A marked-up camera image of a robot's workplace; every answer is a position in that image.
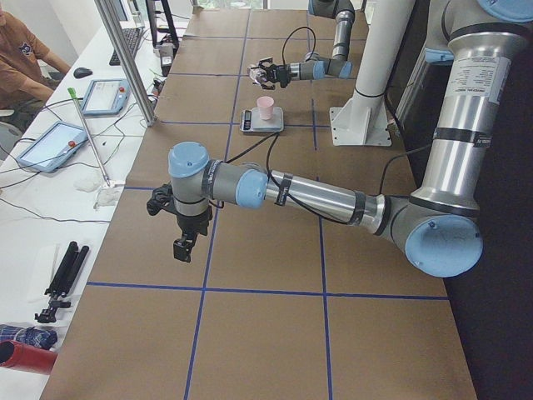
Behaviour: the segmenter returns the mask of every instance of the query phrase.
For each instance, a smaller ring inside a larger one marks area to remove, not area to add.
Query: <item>silver metal pole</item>
[[[111,181],[109,179],[109,175],[107,175],[106,168],[103,166],[102,159],[100,158],[100,155],[98,154],[97,146],[94,144],[94,141],[92,140],[91,131],[89,130],[89,126],[87,125],[87,121],[85,120],[85,117],[83,116],[82,107],[80,106],[80,103],[77,102],[77,96],[76,91],[74,90],[74,87],[70,87],[68,89],[68,92],[70,93],[70,97],[72,98],[72,102],[74,103],[74,106],[76,107],[77,115],[80,116],[80,120],[82,121],[83,129],[85,129],[85,132],[87,134],[87,140],[91,144],[92,152],[94,153],[94,157],[97,159],[98,167],[100,168],[100,171],[102,172],[102,176],[104,181],[106,181],[106,184],[110,187]]]
[[[117,12],[111,3],[111,0],[94,1],[97,4],[100,17],[102,18],[103,25],[106,27],[111,43],[117,52],[122,69],[124,70],[124,73],[126,73],[126,78],[132,89],[133,96],[135,96],[142,115],[144,116],[147,125],[150,127],[156,121],[157,117],[153,112],[152,103],[148,100],[146,90],[142,85],[141,76],[135,65],[135,60],[127,47],[126,39],[122,34],[122,28],[118,21]]]

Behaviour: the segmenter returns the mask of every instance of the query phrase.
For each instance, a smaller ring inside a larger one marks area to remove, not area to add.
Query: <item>light blue joint cap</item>
[[[407,259],[423,272],[440,278],[468,271],[482,252],[478,227],[458,215],[428,219],[413,229],[406,241]]]
[[[207,149],[197,142],[182,142],[168,153],[168,173],[174,178],[187,178],[199,173],[209,162]]]
[[[268,176],[263,172],[249,169],[243,173],[235,193],[237,205],[245,208],[259,208],[265,200],[267,184]]]
[[[324,79],[326,77],[326,64],[323,61],[315,62],[313,67],[313,79]]]
[[[477,0],[492,17],[509,23],[533,21],[533,0]]]
[[[353,65],[351,64],[351,62],[350,61],[346,61],[344,63],[344,66],[341,69],[341,72],[339,73],[339,78],[340,79],[348,79],[350,77],[351,68],[352,67],[353,67]]]
[[[453,52],[450,50],[435,50],[426,47],[426,63],[434,65],[451,65],[453,63]]]

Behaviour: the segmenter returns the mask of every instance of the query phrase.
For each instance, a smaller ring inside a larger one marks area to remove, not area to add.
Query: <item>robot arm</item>
[[[238,167],[211,160],[199,143],[176,145],[169,155],[172,184],[165,186],[165,196],[157,189],[148,202],[152,215],[160,209],[177,215],[184,230],[178,247],[187,251],[175,251],[175,256],[190,261],[196,235],[207,234],[209,199],[247,208],[259,208],[266,199],[365,227],[395,243],[415,267],[430,275],[451,277],[472,268],[483,248],[473,194],[511,59],[530,36],[530,24],[512,19],[533,21],[533,0],[528,1],[530,7],[522,12],[514,12],[523,6],[513,0],[496,10],[497,2],[484,0],[450,0],[448,7],[437,8],[445,21],[438,29],[449,29],[454,62],[426,174],[409,197],[368,196],[287,173],[264,172],[255,164]],[[164,201],[158,202],[158,196]]]
[[[274,64],[272,57],[263,58],[257,65],[248,67],[248,76],[254,84],[266,90],[274,90],[276,83],[280,83],[281,88],[286,88],[291,81],[323,79],[326,75],[342,79],[350,77],[352,65],[347,59],[351,27],[356,18],[350,0],[310,0],[309,13],[336,20],[331,58],[310,52],[304,62],[285,65]]]
[[[263,172],[256,164],[231,165],[210,159],[196,142],[177,144],[168,158],[171,184],[156,189],[147,207],[151,215],[160,209],[177,215],[183,235],[174,242],[174,257],[181,261],[191,261],[197,234],[207,234],[210,199],[245,208],[259,208],[267,200],[364,227],[394,242],[416,267],[435,276],[461,273],[481,255],[481,236],[470,219],[411,207],[406,197],[369,196],[289,173]]]

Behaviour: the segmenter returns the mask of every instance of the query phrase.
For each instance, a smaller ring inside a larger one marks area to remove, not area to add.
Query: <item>white desk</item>
[[[72,66],[71,72],[63,79],[61,85],[50,98],[48,104],[70,98],[67,88],[73,87],[79,97],[83,96],[92,79],[123,78],[121,67],[108,65],[112,55],[112,45],[106,30],[102,27],[94,39],[89,43],[80,58]],[[141,74],[145,88],[151,85],[155,73],[161,71],[159,59],[154,56],[151,41],[142,44],[136,56],[137,67]],[[94,74],[83,79],[75,79],[72,72],[77,67],[86,67],[93,70]],[[130,96],[127,110],[134,104],[135,98]],[[65,122],[81,125],[77,112],[70,102],[52,107],[53,111]],[[91,118],[87,124],[93,135],[100,133],[117,120],[117,117]],[[32,126],[27,130],[25,138],[37,138],[46,131],[57,118],[49,111],[41,112]],[[120,148],[106,165],[106,170],[113,180],[124,180],[130,171],[137,150],[141,144],[146,124],[138,106],[134,106],[126,117],[118,123],[126,137],[122,140]],[[106,160],[122,138],[122,134],[111,127],[104,134],[95,138],[98,151],[103,160]],[[20,142],[12,151],[17,156],[30,143]],[[96,166],[96,160],[88,145],[84,146],[72,157],[70,163],[88,163]],[[16,183],[31,176],[29,172],[8,170],[17,168],[12,158],[0,167],[0,187]],[[84,165],[74,165],[56,171],[52,174],[41,173],[26,182],[2,190],[0,197],[10,203],[28,208],[43,216],[60,219],[75,218],[78,220],[106,220],[109,221],[115,207],[100,207],[93,209],[96,192],[81,192],[74,187],[80,179],[87,179],[93,174],[99,177],[98,168]],[[35,268],[45,267],[39,265],[38,254],[48,247],[57,246],[56,267],[61,262],[68,244],[74,240],[79,246],[88,245],[89,254],[82,267],[75,287],[72,288],[70,299],[72,307],[57,311],[58,321],[48,324],[48,328],[57,331],[59,341],[53,349],[61,347],[72,315],[77,306],[77,300],[82,294],[92,265],[102,244],[107,231],[107,223],[94,222],[55,222],[34,217],[21,209],[14,208],[0,202],[0,323],[17,326],[38,326],[33,320],[34,313],[41,312],[47,307],[49,297],[42,296],[42,300],[28,302],[28,286],[32,280]],[[41,282],[41,293],[49,282]],[[32,297],[39,292],[31,293]],[[19,372],[0,368],[0,399],[4,400],[30,400],[39,398],[47,376],[29,372]]]

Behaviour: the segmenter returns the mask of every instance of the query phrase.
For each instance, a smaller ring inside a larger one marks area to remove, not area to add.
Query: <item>white wall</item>
[[[20,19],[35,35],[67,63],[77,52],[48,0],[2,0],[2,8]]]
[[[102,26],[94,0],[41,0],[50,3],[77,54]]]

